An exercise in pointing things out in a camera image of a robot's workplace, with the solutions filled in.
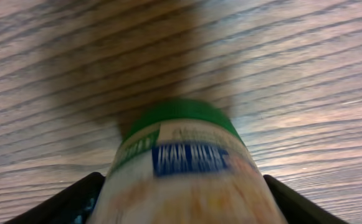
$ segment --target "black object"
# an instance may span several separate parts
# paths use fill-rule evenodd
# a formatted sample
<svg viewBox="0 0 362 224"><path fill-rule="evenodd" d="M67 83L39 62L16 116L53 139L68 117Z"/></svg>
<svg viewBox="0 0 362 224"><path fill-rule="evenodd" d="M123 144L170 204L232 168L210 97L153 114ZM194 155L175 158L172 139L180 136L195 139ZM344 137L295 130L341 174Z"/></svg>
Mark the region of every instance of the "black object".
<svg viewBox="0 0 362 224"><path fill-rule="evenodd" d="M270 175L264 179L288 224L346 224ZM93 172L6 224L84 224L104 181L104 176Z"/></svg>

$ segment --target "green lid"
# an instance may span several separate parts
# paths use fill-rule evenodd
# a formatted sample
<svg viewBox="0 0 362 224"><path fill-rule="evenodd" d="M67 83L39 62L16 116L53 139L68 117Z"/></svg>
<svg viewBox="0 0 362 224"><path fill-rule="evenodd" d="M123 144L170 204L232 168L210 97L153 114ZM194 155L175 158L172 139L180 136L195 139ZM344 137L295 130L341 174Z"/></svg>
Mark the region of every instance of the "green lid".
<svg viewBox="0 0 362 224"><path fill-rule="evenodd" d="M160 103L148 110L134 123L124 141L151 124L169 119L199 119L208 121L225 128L240 139L235 127L233 127L229 118L221 110L203 101L176 98Z"/></svg>

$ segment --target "blue rectangle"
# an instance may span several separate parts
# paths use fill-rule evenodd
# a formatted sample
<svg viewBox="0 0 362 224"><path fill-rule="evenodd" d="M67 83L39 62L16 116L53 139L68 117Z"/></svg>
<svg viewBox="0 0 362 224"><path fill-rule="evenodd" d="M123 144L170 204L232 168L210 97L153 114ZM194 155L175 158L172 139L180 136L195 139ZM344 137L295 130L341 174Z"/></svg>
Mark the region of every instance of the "blue rectangle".
<svg viewBox="0 0 362 224"><path fill-rule="evenodd" d="M151 153L158 177L228 169L223 158L228 152L206 142L172 142L155 146Z"/></svg>

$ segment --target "tabletop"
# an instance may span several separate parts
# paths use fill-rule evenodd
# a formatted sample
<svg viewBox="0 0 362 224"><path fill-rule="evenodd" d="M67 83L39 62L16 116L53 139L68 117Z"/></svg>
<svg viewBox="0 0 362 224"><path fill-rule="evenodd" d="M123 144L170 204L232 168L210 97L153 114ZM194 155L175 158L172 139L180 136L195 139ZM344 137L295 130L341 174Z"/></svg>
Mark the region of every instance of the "tabletop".
<svg viewBox="0 0 362 224"><path fill-rule="evenodd" d="M263 174L362 223L362 0L0 0L0 223L208 101Z"/></svg>

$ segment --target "can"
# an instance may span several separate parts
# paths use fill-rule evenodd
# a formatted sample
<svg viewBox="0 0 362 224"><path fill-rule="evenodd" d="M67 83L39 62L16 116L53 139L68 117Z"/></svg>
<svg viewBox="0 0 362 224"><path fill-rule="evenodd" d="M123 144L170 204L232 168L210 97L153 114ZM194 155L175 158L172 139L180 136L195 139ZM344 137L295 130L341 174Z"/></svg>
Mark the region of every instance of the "can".
<svg viewBox="0 0 362 224"><path fill-rule="evenodd" d="M226 115L175 99L145 113L117 150L89 224L286 223Z"/></svg>

